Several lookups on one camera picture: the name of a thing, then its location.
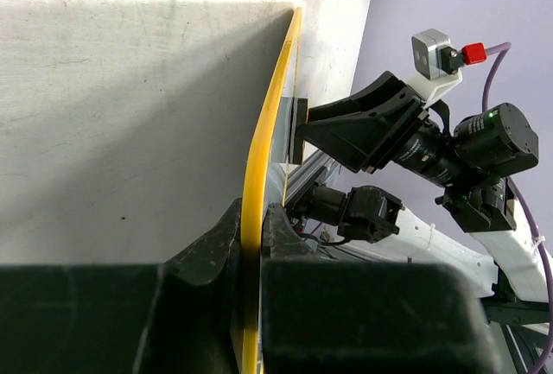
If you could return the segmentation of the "yellow-framed whiteboard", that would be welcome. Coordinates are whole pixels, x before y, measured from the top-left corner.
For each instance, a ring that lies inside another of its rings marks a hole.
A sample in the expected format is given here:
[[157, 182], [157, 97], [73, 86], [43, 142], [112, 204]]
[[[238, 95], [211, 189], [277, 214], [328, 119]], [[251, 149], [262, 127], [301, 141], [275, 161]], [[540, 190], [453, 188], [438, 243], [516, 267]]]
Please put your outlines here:
[[283, 204], [288, 189], [290, 128], [296, 100], [303, 10], [294, 10], [271, 75], [246, 163], [240, 221], [243, 282], [239, 371], [263, 370], [258, 351], [262, 233], [267, 207]]

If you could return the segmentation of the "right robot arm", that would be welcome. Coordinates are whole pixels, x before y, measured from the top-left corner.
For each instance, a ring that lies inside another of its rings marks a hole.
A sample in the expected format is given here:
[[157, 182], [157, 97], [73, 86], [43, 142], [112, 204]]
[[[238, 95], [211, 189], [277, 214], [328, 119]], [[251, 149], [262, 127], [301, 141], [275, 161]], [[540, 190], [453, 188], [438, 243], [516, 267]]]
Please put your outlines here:
[[424, 263], [459, 270], [479, 298], [546, 303], [551, 255], [531, 229], [514, 174], [537, 165], [537, 134], [514, 105], [501, 104], [451, 127], [444, 96], [460, 74], [407, 81], [383, 73], [348, 98], [308, 111], [296, 138], [353, 172], [396, 163], [440, 187], [436, 199], [476, 253], [418, 218], [398, 197], [365, 186], [314, 189], [303, 213], [333, 225], [343, 242], [366, 241]]

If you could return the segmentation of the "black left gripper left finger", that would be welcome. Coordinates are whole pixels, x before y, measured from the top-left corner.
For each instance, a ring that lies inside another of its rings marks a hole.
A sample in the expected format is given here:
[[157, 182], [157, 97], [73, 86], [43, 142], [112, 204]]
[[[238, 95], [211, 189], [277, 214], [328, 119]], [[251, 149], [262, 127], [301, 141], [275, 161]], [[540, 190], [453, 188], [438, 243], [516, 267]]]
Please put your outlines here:
[[4, 373], [235, 373], [241, 202], [165, 263], [4, 265]]

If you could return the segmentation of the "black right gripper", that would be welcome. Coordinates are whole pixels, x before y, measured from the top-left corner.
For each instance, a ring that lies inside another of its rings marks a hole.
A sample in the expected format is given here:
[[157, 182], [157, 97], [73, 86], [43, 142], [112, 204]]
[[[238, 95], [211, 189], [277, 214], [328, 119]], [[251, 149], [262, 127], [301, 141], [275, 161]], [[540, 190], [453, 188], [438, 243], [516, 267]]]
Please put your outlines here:
[[461, 179], [448, 105], [440, 100], [426, 109], [389, 71], [349, 97], [311, 108], [301, 134], [354, 173], [372, 174], [395, 162], [438, 187]]

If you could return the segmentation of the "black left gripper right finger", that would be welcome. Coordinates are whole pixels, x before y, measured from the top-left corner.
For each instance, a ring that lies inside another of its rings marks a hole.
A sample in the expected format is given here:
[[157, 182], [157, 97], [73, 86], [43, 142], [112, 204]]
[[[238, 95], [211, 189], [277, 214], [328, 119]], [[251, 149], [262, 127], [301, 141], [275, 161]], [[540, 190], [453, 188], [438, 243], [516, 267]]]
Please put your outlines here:
[[318, 257], [286, 212], [263, 226], [261, 346], [268, 373], [499, 373], [467, 280], [441, 264]]

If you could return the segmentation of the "yellow bone-shaped eraser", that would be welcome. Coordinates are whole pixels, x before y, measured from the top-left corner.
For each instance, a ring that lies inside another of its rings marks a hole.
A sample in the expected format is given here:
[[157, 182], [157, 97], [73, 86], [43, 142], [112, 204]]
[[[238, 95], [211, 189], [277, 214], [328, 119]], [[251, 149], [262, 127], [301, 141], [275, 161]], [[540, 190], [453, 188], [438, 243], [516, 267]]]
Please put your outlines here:
[[308, 121], [308, 99], [292, 98], [291, 119], [289, 122], [289, 163], [301, 166], [304, 152], [304, 138], [301, 127]]

